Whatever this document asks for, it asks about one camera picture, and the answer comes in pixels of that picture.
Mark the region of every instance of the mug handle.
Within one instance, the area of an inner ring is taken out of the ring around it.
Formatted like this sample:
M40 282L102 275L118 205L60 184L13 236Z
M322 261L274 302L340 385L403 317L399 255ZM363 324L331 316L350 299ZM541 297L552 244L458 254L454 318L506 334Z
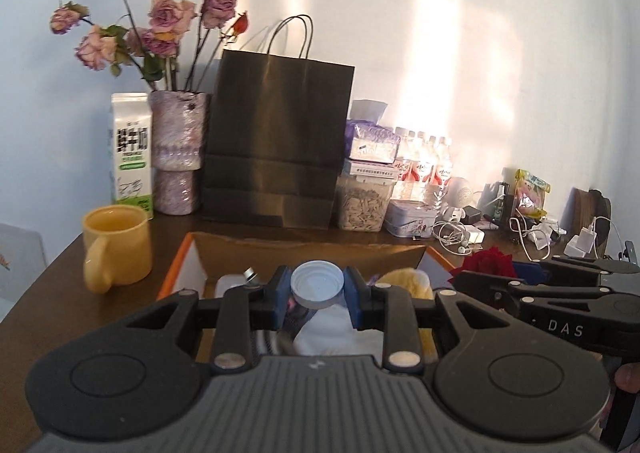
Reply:
M84 259L84 284L96 294L104 294L113 285L113 278L104 268L104 253L109 240L98 237L91 244Z

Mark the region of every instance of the gray ribbed panel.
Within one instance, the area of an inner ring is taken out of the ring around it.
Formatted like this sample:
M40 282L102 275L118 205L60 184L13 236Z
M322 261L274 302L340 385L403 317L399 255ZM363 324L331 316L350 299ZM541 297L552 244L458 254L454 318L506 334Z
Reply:
M88 444L47 435L30 449L30 453L606 451L587 436L521 445L478 435L445 415L418 379L383 373L364 356L264 357L249 373L214 378L187 415L147 437Z

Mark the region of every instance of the white cable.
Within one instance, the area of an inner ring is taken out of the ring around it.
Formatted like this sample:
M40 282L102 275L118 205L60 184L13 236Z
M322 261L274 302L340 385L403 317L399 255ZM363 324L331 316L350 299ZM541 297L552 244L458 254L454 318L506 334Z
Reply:
M522 221L524 222L524 217L522 216L522 213L520 213L517 209L516 209L516 213L521 216ZM523 231L522 228L520 227L520 221L516 217L511 217L509 219L509 229L511 231L515 231L515 229L513 229L513 226L511 225L512 221L515 221L516 225L518 226L518 236L520 237L520 244L522 245L522 248L524 250L524 254L527 255L527 258L529 258L529 261L533 261L533 259L529 256L529 252L527 251L527 247L524 244L524 239L522 237L523 236L526 237L530 233L542 233L545 236L546 255L542 259L547 259L549 257L549 255L551 254L551 242L549 241L549 237L546 236L546 233L542 229L528 229L526 231Z
M458 234L452 233L450 235L442 235L442 230L446 227L446 226L451 226L453 227L454 231L457 231ZM440 222L436 222L435 224L433 224L433 227L431 228L431 232L433 233L433 236L436 238L436 240L438 242L440 242L440 245L442 246L442 248L445 251L448 251L449 253L451 253L452 255L458 255L458 256L468 256L472 253L471 249L467 248L465 253L459 253L456 251L451 251L451 249L448 249L447 246L448 245L460 245L462 244L463 240L465 239L465 235L466 235L466 231L465 228L463 226L463 224L459 223L459 222L444 222L444 221L440 221Z
M620 233L618 233L618 228L616 227L616 225L613 223L613 221L612 221L611 219L606 218L606 217L594 217L594 218L593 218L593 220L591 221L591 224L589 224L589 229L590 229L591 231L595 231L595 230L596 230L596 220L598 220L598 219L608 220L608 221L609 221L609 223L613 226L613 229L615 229L615 230L616 230L616 234L617 234L617 236L618 236L618 243L620 244L620 251L621 251L621 252L623 253L623 255L624 255L624 253L625 253L625 246L624 246L624 245L622 245L622 239L620 238ZM595 246L595 244L594 244L594 246L593 246L593 251L596 253L596 258L598 258L598 252L597 252L597 250L596 250L596 246Z

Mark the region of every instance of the wooden table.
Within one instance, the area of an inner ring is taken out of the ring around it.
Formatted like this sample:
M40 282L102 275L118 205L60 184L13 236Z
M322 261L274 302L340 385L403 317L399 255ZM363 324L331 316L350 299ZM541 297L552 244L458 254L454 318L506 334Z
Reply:
M198 215L157 215L151 222L154 266L149 277L135 285L111 289L106 295L88 292L82 282L84 250L78 237L44 271L0 323L0 452L18 453L40 436L24 396L24 380L33 363L50 350L152 303L180 242L188 231L206 231L230 237L268 240L412 243L388 233L281 229L209 223ZM439 247L439 243L418 241ZM501 239L495 231L483 247L498 245L502 252L524 259L520 244ZM541 253L532 256L541 257ZM462 257L444 253L459 265Z

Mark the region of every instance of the red flower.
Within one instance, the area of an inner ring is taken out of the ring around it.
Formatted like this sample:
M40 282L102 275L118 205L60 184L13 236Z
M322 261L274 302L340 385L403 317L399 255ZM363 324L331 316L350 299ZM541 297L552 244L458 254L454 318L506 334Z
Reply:
M240 34L249 29L249 17L246 15L246 11L234 22L231 29L234 30L231 34L232 36L240 36Z
M515 269L513 269L513 260L511 255L503 255L497 247L485 251L478 251L473 255L469 255L462 263L462 267L451 271L452 276L456 276L462 271L473 271L475 273L495 274L496 276L506 276L516 278Z

